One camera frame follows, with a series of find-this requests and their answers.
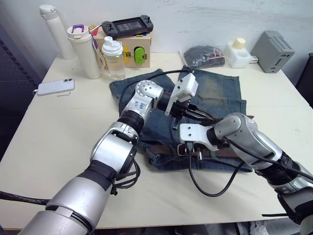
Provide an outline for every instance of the jeans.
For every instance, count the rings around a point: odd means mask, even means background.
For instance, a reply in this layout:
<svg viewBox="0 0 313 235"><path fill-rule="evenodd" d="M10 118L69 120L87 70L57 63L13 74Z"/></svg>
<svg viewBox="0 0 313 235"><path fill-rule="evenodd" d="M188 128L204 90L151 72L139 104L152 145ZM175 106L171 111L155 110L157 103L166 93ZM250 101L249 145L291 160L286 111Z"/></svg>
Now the jeans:
<svg viewBox="0 0 313 235"><path fill-rule="evenodd" d="M152 73L139 75L121 81L110 83L113 96L120 98L122 90L127 84L134 81L144 80L155 74L163 72L161 69ZM240 83L238 77L224 76L216 73L194 69L194 76L199 83L198 91L191 103L210 111L216 118L223 118L232 112L246 114L246 101L241 100ZM174 88L172 80L166 76L158 76L152 81L162 86L165 91L171 92ZM122 109L126 106L136 84L131 85L124 94ZM161 110L152 110L151 116L143 127L139 136L138 145L142 147L149 157L150 164L159 170L180 170L189 167L189 158L178 156L177 145L180 144L178 132L172 130L175 118L166 117ZM183 117L181 123L200 123ZM152 150L154 145L165 145L170 153L156 153ZM238 158L216 157L211 152L210 157L203 161L192 159L194 169L213 169L233 171L242 161ZM242 171L251 172L251 168L244 165Z"/></svg>

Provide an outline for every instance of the gray device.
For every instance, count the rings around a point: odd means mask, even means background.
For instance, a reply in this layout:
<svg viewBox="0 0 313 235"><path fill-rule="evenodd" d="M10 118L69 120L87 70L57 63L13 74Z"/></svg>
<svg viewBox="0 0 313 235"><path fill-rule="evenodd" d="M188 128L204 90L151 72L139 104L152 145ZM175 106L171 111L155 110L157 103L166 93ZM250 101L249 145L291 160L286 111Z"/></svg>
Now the gray device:
<svg viewBox="0 0 313 235"><path fill-rule="evenodd" d="M293 54L294 50L277 31L265 31L251 51L267 73L278 72Z"/></svg>

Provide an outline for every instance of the plastic shaker bottle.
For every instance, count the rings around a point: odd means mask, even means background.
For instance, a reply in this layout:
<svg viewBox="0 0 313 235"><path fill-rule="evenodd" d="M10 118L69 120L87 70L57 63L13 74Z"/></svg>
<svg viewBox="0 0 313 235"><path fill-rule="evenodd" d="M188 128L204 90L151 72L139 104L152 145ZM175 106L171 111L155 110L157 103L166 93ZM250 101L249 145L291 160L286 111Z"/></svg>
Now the plastic shaker bottle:
<svg viewBox="0 0 313 235"><path fill-rule="evenodd" d="M102 73L92 47L92 37L88 27L83 24L73 25L67 29L67 38L72 43L87 76L90 79L99 78Z"/></svg>
<svg viewBox="0 0 313 235"><path fill-rule="evenodd" d="M67 40L67 33L60 20L57 10L51 5L40 5L40 15L45 19L45 22L61 51L62 57L66 60L73 59L76 55L73 51L72 45Z"/></svg>
<svg viewBox="0 0 313 235"><path fill-rule="evenodd" d="M125 66L122 43L113 41L112 37L105 37L102 52L106 58L111 78L114 80L124 79Z"/></svg>

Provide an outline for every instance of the white plastic bottle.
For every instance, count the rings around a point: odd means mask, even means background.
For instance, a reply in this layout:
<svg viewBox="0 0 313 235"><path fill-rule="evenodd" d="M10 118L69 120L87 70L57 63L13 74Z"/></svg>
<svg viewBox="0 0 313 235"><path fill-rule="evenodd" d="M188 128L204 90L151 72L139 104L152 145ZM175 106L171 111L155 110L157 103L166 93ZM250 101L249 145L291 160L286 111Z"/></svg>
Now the white plastic bottle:
<svg viewBox="0 0 313 235"><path fill-rule="evenodd" d="M122 43L113 41L113 38L110 36L105 37L102 45L102 52L106 58L111 78L113 80L124 79L125 65Z"/></svg>
<svg viewBox="0 0 313 235"><path fill-rule="evenodd" d="M73 59L76 55L72 45L67 40L67 33L54 6L40 5L40 15L45 19L45 22L61 51L62 57L66 60Z"/></svg>
<svg viewBox="0 0 313 235"><path fill-rule="evenodd" d="M229 42L224 50L224 56L232 68L243 69L251 61L251 55L245 48L246 41L237 38L234 42Z"/></svg>
<svg viewBox="0 0 313 235"><path fill-rule="evenodd" d="M67 29L67 38L90 79L99 78L102 73L92 47L92 37L86 25L77 24Z"/></svg>

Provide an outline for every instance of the white tumbler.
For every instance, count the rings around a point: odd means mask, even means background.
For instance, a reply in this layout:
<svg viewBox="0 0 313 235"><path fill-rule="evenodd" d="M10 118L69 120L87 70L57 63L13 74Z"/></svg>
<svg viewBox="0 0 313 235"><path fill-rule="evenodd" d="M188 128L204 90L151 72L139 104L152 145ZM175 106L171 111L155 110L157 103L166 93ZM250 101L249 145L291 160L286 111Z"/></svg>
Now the white tumbler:
<svg viewBox="0 0 313 235"><path fill-rule="evenodd" d="M92 37L86 25L76 24L67 29L67 38L90 79L99 78L102 73L98 65L96 53L92 46Z"/></svg>
<svg viewBox="0 0 313 235"><path fill-rule="evenodd" d="M45 19L45 22L61 51L64 59L73 59L76 55L72 48L72 45L67 40L67 33L65 32L64 26L54 6L51 5L40 5L40 15Z"/></svg>

